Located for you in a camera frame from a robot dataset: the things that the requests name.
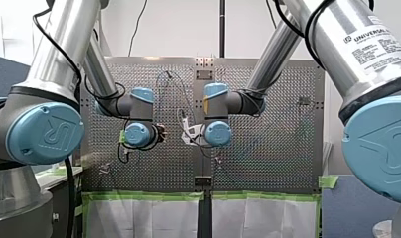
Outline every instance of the blue joint cap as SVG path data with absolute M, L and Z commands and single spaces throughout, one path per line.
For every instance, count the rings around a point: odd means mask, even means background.
M 83 122 L 76 110 L 64 103 L 43 103 L 24 112 L 11 125 L 6 149 L 19 163 L 50 165 L 67 159 L 83 134 Z
M 133 147 L 144 147 L 150 141 L 148 128 L 142 123 L 131 123 L 124 130 L 124 137 L 127 144 Z
M 359 109 L 346 124 L 342 149 L 362 182 L 401 202 L 401 96 L 382 98 Z
M 212 99 L 227 92 L 228 85 L 220 82 L 210 83 L 203 89 L 203 95 L 208 99 Z
M 142 101 L 145 101 L 148 103 L 154 103 L 154 92 L 150 88 L 135 87 L 130 92 L 130 95 L 139 100 L 142 100 Z
M 212 146 L 225 146 L 231 141 L 231 128 L 222 121 L 212 122 L 204 133 L 207 142 Z

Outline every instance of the label sticker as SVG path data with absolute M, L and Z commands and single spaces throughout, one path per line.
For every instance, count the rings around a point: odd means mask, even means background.
M 367 26 L 343 39 L 366 74 L 401 61 L 401 45 L 382 25 Z

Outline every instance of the white cloth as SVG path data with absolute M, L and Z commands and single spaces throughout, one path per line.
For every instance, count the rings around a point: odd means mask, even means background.
M 214 238 L 315 238 L 315 201 L 247 198 L 212 202 Z
M 86 222 L 88 238 L 196 238 L 198 202 L 92 201 Z

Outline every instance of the green tape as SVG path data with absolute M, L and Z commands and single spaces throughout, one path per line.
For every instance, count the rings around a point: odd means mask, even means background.
M 334 189 L 336 186 L 336 182 L 339 176 L 324 176 L 324 177 L 319 177 L 319 187 L 320 188 L 328 188 L 328 189 Z
M 301 194 L 285 194 L 277 192 L 261 192 L 261 191 L 215 191 L 212 194 L 215 200 L 240 200 L 247 198 L 255 199 L 268 199 L 268 200 L 290 200 L 300 202 L 313 202 L 319 201 L 321 196 L 314 195 L 301 195 Z
M 86 237 L 89 203 L 90 203 L 89 197 L 82 195 L 83 237 Z
M 83 213 L 83 205 L 76 207 L 74 209 L 74 216 L 80 216 Z
M 119 143 L 125 143 L 124 130 L 120 131 Z
M 55 171 L 49 173 L 52 176 L 65 176 L 67 174 L 67 169 L 56 169 Z
M 151 201 L 194 201 L 203 200 L 202 192 L 144 192 L 144 191 L 107 191 L 85 192 L 82 194 L 89 201 L 94 200 L 151 200 Z
M 316 204 L 316 231 L 315 235 L 316 238 L 321 237 L 321 207 L 322 207 L 322 200 L 319 198 L 317 204 Z

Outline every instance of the pegboard wall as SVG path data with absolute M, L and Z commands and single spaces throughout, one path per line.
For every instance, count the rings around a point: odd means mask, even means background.
M 188 102 L 195 99 L 193 90 L 202 90 L 193 88 L 195 59 L 111 58 L 107 62 L 113 77 L 128 91 L 135 86 L 154 90 L 154 122 L 164 124 L 169 134 L 153 150 L 132 152 L 129 163 L 120 163 L 117 142 L 124 121 L 98 115 L 94 100 L 83 89 L 83 189 L 193 191 L 198 164 L 194 148 L 181 140 L 176 111 L 183 108 L 191 115 Z M 231 89 L 243 88 L 256 62 L 216 59 L 214 79 Z M 311 60 L 290 60 L 266 100 L 260 118 L 230 116 L 231 145 L 215 150 L 214 159 L 204 158 L 212 165 L 214 189 L 317 192 L 322 167 L 323 71 Z

